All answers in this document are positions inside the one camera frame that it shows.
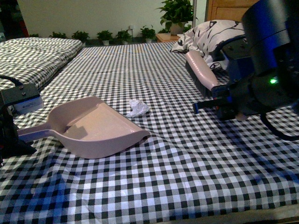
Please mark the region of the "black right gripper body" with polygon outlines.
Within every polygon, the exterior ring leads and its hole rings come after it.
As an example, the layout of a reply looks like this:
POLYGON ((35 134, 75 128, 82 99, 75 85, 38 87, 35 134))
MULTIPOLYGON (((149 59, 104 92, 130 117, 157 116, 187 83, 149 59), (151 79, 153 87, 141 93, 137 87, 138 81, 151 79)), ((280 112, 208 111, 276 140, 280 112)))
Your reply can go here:
POLYGON ((214 61, 227 60, 227 84, 212 91, 213 99, 223 99, 215 107, 220 120, 243 120, 259 113, 248 107, 250 102, 249 79, 255 72, 249 55, 249 45, 245 35, 238 35, 219 43, 211 52, 214 61))

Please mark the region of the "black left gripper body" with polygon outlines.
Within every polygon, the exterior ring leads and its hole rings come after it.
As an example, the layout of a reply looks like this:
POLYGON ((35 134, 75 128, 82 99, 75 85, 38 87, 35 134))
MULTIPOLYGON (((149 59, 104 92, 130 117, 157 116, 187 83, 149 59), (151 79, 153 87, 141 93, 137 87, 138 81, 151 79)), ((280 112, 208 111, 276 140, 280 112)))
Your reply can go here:
POLYGON ((0 91, 0 162, 4 159, 31 155, 36 149, 19 138, 14 115, 43 108, 43 100, 34 84, 20 84, 0 91))

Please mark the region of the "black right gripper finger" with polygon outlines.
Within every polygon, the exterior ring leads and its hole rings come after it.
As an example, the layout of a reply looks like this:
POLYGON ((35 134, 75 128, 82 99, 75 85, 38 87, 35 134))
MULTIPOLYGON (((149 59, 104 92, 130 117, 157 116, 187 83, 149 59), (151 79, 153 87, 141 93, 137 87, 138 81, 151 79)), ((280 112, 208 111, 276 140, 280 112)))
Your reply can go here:
POLYGON ((198 114, 199 109, 215 107, 215 106, 218 106, 219 104, 220 103, 218 102, 217 99, 197 102, 197 103, 193 104, 193 111, 194 111, 195 114, 198 114))

